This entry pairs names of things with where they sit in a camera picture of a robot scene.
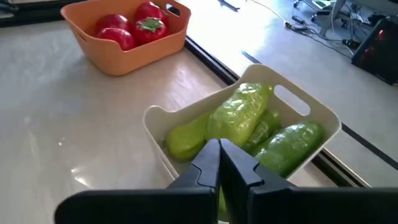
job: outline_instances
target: basket handle hole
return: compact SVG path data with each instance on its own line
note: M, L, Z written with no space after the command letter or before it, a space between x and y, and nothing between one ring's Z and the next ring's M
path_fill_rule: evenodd
M180 10L170 4L166 4L166 9L169 11L169 13L180 16Z
M310 106L282 85L274 87L274 94L302 116L310 114Z

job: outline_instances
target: orange plastic basket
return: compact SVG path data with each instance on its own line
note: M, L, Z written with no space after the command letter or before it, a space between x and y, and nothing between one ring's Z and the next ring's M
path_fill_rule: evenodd
M94 37L95 23L108 14L122 14L131 22L138 6L147 0L90 0L69 4L61 9L62 16L85 55L104 73L124 75L139 67L182 50L187 34L191 11L174 0L156 0L156 4L167 13L170 35L149 44L122 51L112 40ZM166 10L170 4L180 15Z

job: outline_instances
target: black cable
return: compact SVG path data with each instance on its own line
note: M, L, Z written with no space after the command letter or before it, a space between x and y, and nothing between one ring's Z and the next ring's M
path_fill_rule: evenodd
M330 46L327 46L327 45L324 44L323 42L321 42L321 41L319 41L319 40L317 40L317 39L314 39L314 38L311 37L310 35L316 35L316 36L318 36L319 38L321 38L321 39L323 39L323 40L332 41L332 42L340 42L340 43L341 43L341 40L331 40L331 39L327 39L326 37L322 36L321 34L319 34L319 33L318 33L317 31L315 31L314 29L309 28L309 27L308 27L309 24L307 25L307 23L305 23L304 25L303 25L303 24L299 24L300 26L302 26L302 27L300 27L300 28L295 27L295 26L293 26L291 23L287 22L287 21L286 21L282 16L280 16L278 13L276 13L275 11L273 11L270 7L264 5L264 4L260 3L260 2L257 2L257 1L255 1L255 0L253 0L253 1L254 1L256 4L259 4L259 5L261 5L261 6L265 7L265 8L267 8L268 10L270 10L272 13L274 13L277 17L279 17L279 19L281 19L281 20L284 22L285 26L288 27L290 30L292 30L292 31L294 31L294 32L296 32L296 33L298 33L298 34L304 35L304 36L306 36L306 37L309 37L309 38L311 38L312 40L314 40L314 41L316 41L316 42L318 42L318 43L321 43L321 44L324 45L325 47L327 47L327 48L329 48L329 49L332 49L332 50L334 50L335 52L337 52L337 53L339 53L339 54L341 54L341 55L343 55L343 56L345 56L345 57L351 58L350 56L347 56L347 55L341 53L341 52L338 51L337 49L335 49L335 48L333 48L333 47L330 47Z
M361 16L361 18L362 18L361 8L359 8L357 13L359 13L359 16ZM365 34L366 37L368 36L368 34L362 29L361 26L358 26L358 28L363 32L363 34Z
M326 44L322 43L321 41L319 41L319 40L317 40L317 39L314 39L314 38L313 38L313 37L311 37L311 36L308 36L308 37L309 37L309 38L311 38L311 39L313 39L313 40L315 40L316 42L318 42L318 43L320 43L320 44L324 45L325 47L327 47L327 48L329 48L329 49L332 49L332 50L334 50L335 52L337 52L337 53L341 54L342 56L345 56L345 57L351 58L350 56L348 56L348 55L345 55L345 54L341 53L340 51L338 51L338 50L334 49L333 47L327 46Z
M349 22L349 33L351 34L351 40L354 40L354 34L355 34L355 22L354 22L354 14L351 11L351 9L347 6L347 4L344 3L344 6L347 7L347 9L349 10L349 16L351 21Z
M309 37L309 38L311 38L312 40L314 40L314 41L316 41L316 42L318 42L318 43L324 45L325 47L327 47L327 48L329 48L329 49L332 49L332 50L334 50L335 52L338 52L339 54L341 54L341 55L343 55L343 56L345 56L345 57L351 58L350 56L347 56L347 55L341 53L341 52L338 51L337 49L335 49L335 48L333 48L333 47L330 47L330 46L327 46L327 45L324 44L323 42L321 42L321 41L319 41L319 40L313 38L312 36L310 36L310 34L313 34L313 33L308 32L308 31L310 30L308 27L307 27L307 29L305 29L305 28L298 28L298 27L293 26L293 25L292 25L291 23L289 23L289 22L285 22L285 26L286 26L288 29L290 29L291 31L293 31L293 32L296 32L296 33L298 33L298 34L301 34L301 35L304 35L304 36L306 36L306 37Z

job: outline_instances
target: green pepper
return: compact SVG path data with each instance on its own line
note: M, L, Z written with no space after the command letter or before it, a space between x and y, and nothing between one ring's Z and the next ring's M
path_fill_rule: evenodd
M206 140L226 138L241 147L264 114L271 91L262 83L241 84L210 116Z
M324 137L323 127L314 121L303 121L276 132L256 147L260 164L281 177L288 177Z
M260 123L257 124L250 138L243 144L241 149L255 156L254 147L267 140L275 131L280 128L280 116L277 111L266 110Z
M223 193L222 188L220 188L219 194L220 194L220 196L219 196L219 200L218 200L218 211L221 214L226 215L226 205L225 205L224 193Z
M211 112L177 126L166 138L170 156L180 162L193 159L205 146L205 132Z

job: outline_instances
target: cable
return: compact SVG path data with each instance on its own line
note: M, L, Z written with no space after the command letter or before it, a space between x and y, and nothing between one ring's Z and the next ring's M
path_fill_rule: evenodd
M277 17L279 17L279 19L282 19L284 22L287 22L287 20L285 20L282 16L280 16L278 13L276 13L276 12L275 12L274 10L272 10L270 7L264 5L264 4L261 3L261 2L257 2L257 1L255 1L255 0L253 0L253 2L255 2L255 3L257 3L257 4L261 5L261 6L266 7L266 8L269 9L272 13L274 13Z
M350 19L351 19L351 22L349 23L349 32L350 32L350 34L351 34L351 40L354 40L353 37L354 37L354 35L355 35L355 37L356 37L359 41L361 41L361 40L358 38L358 36L355 34L354 14L353 14L353 12L351 11L351 9L347 6L347 4L344 3L344 6L347 7L347 9L349 10L349 16L350 16Z
M322 44L323 46L325 46L325 47L327 47L327 48L329 48L329 49L332 49L332 50L334 50L335 52L337 52L337 53L341 54L342 56L345 56L345 57L351 58L350 56L348 56L348 55L345 55L345 54L341 53L340 51L338 51L338 50L334 49L333 47L327 46L326 44L324 44L324 43L320 42L320 41L319 41L319 40L317 40L317 39L314 39L314 38L313 38L313 37L311 37L311 36L308 36L308 37L309 37L309 38L311 38L311 39L313 39L313 40L315 40L316 42L318 42L318 43Z
M336 6L336 2L335 2L335 5L333 6L333 8L331 9L331 17L330 17L331 29L333 30L333 34L336 34L336 33L335 33L335 26L333 25L333 23L334 23L334 16L333 16L333 13L334 13L334 11L335 11L335 6Z
M351 54L354 55L354 52L353 52L349 47L347 47L347 46L345 46L345 45L344 45L344 47L346 47L347 50L349 50L349 51L351 52Z
M362 9L362 8L359 8L359 10L358 10L357 13L359 13L359 16L361 16L361 19L362 19L362 12L361 12L361 9ZM358 26L358 28L363 32L363 34L365 34L366 37L368 36L368 34L362 29L361 26Z
M327 45L324 44L323 42L321 42L321 41L319 41L319 40L317 40L317 39L314 39L311 35L316 35L317 37L319 37L319 38L321 38L321 39L323 39L323 40L331 41L331 42L339 42L339 43L341 43L341 40L332 40L332 39L328 39L328 38L322 36L321 34L319 34L319 32L315 31L315 30L312 29L312 28L309 28L310 24L307 24L306 22L305 22L305 24L298 24L298 25L301 26L301 27L295 27L295 26L292 25L292 23L290 23L289 21L285 20L282 16L280 16L278 13L276 13L276 12L275 12L274 10L272 10L270 7L264 5L264 4L261 3L261 2L257 2L257 1L255 1L255 0L252 0L252 1L255 2L256 4L259 4L259 5L261 5L261 6L265 7L265 8L267 8L267 9L270 10L272 13L274 13L277 17L279 17L279 19L281 19L281 20L284 22L285 26L286 26L288 29L290 29L290 30L292 30L292 31L294 31L294 32L296 32L296 33L298 33L298 34L301 34L301 35L304 35L304 36L306 36L306 37L309 37L309 38L311 38L312 40L314 40L314 41L316 41L316 42L318 42L318 43L321 43L321 44L324 45L325 47L327 47L327 48L329 48L329 49L332 49L332 50L334 50L335 52L337 52L337 53L339 53L339 54L341 54L341 55L343 55L343 56L345 56L345 57L351 58L350 56L347 56L347 55L341 53L341 52L338 51L336 48L327 46Z

